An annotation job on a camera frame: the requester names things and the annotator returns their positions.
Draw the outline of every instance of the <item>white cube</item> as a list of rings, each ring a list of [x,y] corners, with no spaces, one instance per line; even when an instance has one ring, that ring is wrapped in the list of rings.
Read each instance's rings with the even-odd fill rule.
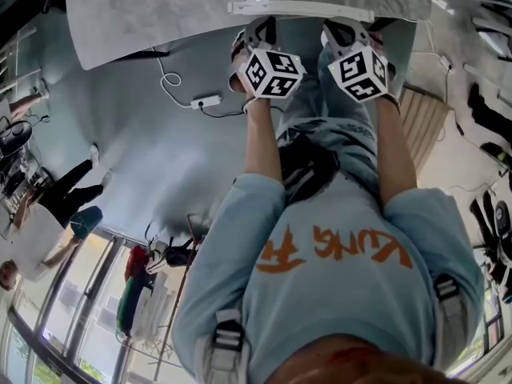
[[[371,46],[351,52],[329,66],[334,80],[356,102],[371,100],[388,92],[387,60]]]
[[[254,49],[240,72],[255,97],[284,99],[298,87],[305,71],[297,55]]]

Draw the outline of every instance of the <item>power strip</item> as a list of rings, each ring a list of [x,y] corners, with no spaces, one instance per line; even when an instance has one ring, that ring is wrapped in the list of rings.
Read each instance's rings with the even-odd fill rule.
[[[199,110],[202,108],[207,108],[208,106],[217,106],[222,101],[222,97],[220,95],[211,95],[209,97],[197,98],[193,100],[190,105],[193,110]]]

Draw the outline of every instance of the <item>marble tabletop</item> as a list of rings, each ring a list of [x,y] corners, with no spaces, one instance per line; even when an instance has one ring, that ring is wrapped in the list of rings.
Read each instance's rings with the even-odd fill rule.
[[[245,0],[66,0],[71,36],[86,70],[165,42],[230,26],[252,17],[227,13]],[[295,0],[372,10],[377,17],[427,19],[430,0]]]

